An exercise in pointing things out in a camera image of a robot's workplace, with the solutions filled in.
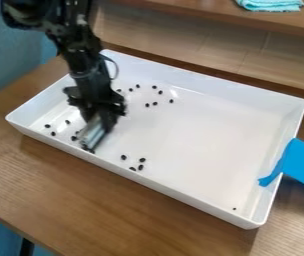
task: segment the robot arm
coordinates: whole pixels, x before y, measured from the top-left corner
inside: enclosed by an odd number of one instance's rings
[[[125,103],[111,89],[101,41],[87,22],[89,7],[88,0],[1,0],[1,14],[8,26],[45,32],[68,63],[76,86],[65,88],[64,93],[88,123],[84,132],[88,139],[81,142],[93,150],[98,141],[94,144],[94,136],[87,135],[94,130],[109,133],[125,114]]]

